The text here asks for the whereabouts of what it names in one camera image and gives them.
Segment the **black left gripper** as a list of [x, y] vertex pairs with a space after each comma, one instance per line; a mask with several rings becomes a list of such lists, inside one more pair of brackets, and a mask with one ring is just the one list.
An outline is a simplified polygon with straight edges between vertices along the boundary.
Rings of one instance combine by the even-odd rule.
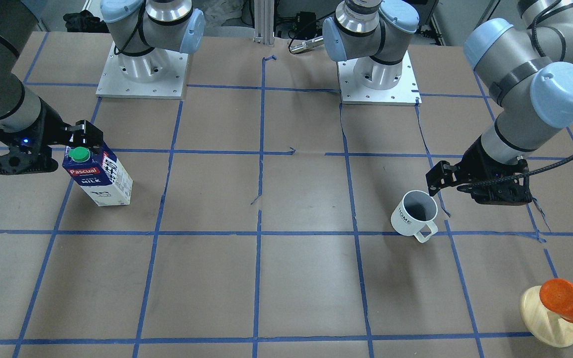
[[529, 178], [511, 179], [475, 188], [464, 188], [464, 185], [502, 179], [528, 172], [525, 159], [515, 165], [505, 165], [491, 158], [482, 147], [478, 138], [464, 153], [463, 159], [452, 165], [441, 160], [426, 174], [428, 195], [434, 197], [446, 187], [459, 186], [459, 191], [469, 193], [475, 202], [484, 205], [526, 205], [533, 201], [529, 188]]

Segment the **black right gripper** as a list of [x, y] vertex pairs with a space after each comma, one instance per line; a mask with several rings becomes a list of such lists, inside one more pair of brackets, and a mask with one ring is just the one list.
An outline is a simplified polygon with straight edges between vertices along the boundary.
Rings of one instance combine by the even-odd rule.
[[0, 129], [0, 175], [54, 172], [59, 163], [52, 158], [51, 146], [66, 144], [100, 150], [104, 133], [88, 120], [68, 126], [55, 109], [41, 107], [28, 128], [18, 132]]

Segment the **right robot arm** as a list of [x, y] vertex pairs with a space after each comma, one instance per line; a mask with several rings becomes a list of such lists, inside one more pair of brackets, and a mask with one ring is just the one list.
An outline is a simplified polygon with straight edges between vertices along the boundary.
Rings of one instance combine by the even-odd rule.
[[[45, 0], [0, 0], [0, 175], [50, 173], [52, 146], [104, 151], [104, 134], [87, 120], [70, 125], [13, 74]], [[204, 13], [191, 0], [103, 0], [102, 20], [125, 76], [149, 82], [168, 70], [166, 51], [197, 52]]]

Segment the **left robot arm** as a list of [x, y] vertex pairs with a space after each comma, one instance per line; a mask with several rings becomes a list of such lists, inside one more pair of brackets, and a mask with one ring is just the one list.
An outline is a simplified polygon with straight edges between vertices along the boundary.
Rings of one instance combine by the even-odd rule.
[[[464, 55], [502, 113], [466, 150], [459, 163], [439, 161], [427, 174], [428, 194], [454, 186], [475, 202], [524, 205], [534, 199], [529, 178], [565, 165], [564, 160], [529, 170], [527, 157], [573, 124], [573, 0], [520, 0], [518, 30], [494, 18], [476, 27]], [[361, 82], [378, 70], [398, 70], [418, 27], [416, 9], [402, 0], [344, 0], [323, 22], [328, 56], [357, 59]]]

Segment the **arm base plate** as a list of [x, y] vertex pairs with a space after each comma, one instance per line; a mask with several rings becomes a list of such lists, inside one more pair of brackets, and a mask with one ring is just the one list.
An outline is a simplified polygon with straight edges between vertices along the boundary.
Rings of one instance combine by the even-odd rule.
[[342, 104], [422, 104], [409, 52], [394, 65], [376, 63], [370, 57], [338, 62], [337, 74]]
[[141, 57], [114, 54], [111, 46], [98, 81], [98, 97], [177, 99], [185, 97], [189, 54], [155, 48]]

